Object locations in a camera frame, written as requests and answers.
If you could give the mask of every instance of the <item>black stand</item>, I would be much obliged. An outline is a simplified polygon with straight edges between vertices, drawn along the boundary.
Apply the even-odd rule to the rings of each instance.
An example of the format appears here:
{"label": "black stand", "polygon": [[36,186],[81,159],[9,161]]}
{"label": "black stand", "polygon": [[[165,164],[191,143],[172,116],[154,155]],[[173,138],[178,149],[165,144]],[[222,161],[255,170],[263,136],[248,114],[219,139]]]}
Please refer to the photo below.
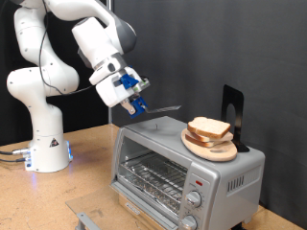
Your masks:
{"label": "black stand", "polygon": [[243,105],[244,105],[243,93],[228,85],[225,85],[223,93],[222,118],[221,118],[223,122],[226,122],[227,108],[230,104],[233,104],[236,111],[236,121],[235,121],[235,128],[234,128],[232,142],[236,146],[238,152],[248,152],[249,148],[246,147],[242,142],[240,142]]}

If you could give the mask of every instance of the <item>wooden plate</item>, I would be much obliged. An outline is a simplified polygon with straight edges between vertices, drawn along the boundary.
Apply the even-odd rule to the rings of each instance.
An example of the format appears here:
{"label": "wooden plate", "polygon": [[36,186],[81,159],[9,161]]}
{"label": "wooden plate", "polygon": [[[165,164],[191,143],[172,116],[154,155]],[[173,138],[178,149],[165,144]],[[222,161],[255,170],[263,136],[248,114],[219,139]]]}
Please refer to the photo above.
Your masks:
{"label": "wooden plate", "polygon": [[237,148],[231,141],[223,142],[212,148],[201,147],[185,139],[187,129],[181,132],[181,140],[186,148],[195,153],[197,156],[210,161],[230,161],[237,155]]}

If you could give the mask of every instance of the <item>wooden workbench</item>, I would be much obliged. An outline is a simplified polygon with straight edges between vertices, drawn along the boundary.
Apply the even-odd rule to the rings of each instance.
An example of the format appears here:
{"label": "wooden workbench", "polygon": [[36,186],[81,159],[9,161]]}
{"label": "wooden workbench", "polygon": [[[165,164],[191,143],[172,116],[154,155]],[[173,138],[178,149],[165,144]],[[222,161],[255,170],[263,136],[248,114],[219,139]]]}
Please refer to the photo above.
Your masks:
{"label": "wooden workbench", "polygon": [[[117,130],[117,126],[106,125],[65,133],[74,160],[60,172],[26,172],[23,163],[0,162],[0,230],[75,229],[78,219],[65,201],[94,193],[110,183]],[[11,151],[27,145],[28,142],[23,142],[0,150]],[[302,230],[263,207],[259,207],[245,227],[248,230]],[[136,221],[135,227],[130,229],[140,228]]]}

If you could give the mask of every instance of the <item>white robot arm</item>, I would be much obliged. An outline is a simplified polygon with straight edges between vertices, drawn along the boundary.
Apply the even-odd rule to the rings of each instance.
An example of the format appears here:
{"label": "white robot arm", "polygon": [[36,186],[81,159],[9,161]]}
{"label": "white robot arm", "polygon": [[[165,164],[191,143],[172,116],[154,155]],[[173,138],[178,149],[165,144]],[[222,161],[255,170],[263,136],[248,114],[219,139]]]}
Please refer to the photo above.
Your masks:
{"label": "white robot arm", "polygon": [[[94,69],[89,79],[109,107],[120,103],[133,118],[147,105],[138,93],[148,87],[121,55],[133,50],[136,34],[99,0],[51,0],[49,10],[62,20],[85,18],[72,30],[80,55]],[[106,24],[106,28],[95,18]]]}
{"label": "white robot arm", "polygon": [[[94,69],[89,80],[96,85],[107,106],[120,103],[131,117],[139,115],[147,109],[139,92],[150,84],[121,57],[134,48],[133,29],[100,1],[48,0],[46,4],[42,0],[11,1],[22,6],[14,15],[21,55],[36,65],[40,63],[41,67],[12,71],[8,76],[10,93],[28,107],[33,124],[34,135],[29,148],[17,152],[24,153],[27,171],[59,171],[68,165],[70,150],[63,138],[61,111],[47,104],[46,97],[57,96],[59,91],[64,94],[75,91],[79,76],[74,68],[57,57],[48,36],[42,43],[46,11],[63,20],[85,18],[75,26],[73,35],[83,60]],[[106,24],[105,29],[95,17]]]}

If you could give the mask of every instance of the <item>gray wall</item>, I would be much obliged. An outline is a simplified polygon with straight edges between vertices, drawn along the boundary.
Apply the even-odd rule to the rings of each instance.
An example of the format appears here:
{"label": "gray wall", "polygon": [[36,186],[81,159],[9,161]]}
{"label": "gray wall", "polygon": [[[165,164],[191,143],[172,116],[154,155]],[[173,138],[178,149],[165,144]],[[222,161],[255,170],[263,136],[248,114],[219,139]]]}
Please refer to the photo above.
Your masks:
{"label": "gray wall", "polygon": [[261,203],[306,229],[306,12],[305,0],[115,1],[138,35],[126,61],[151,80],[143,98],[150,108],[182,108],[131,120],[117,106],[114,124],[220,119],[224,84],[237,88],[246,99],[242,141],[267,157]]}

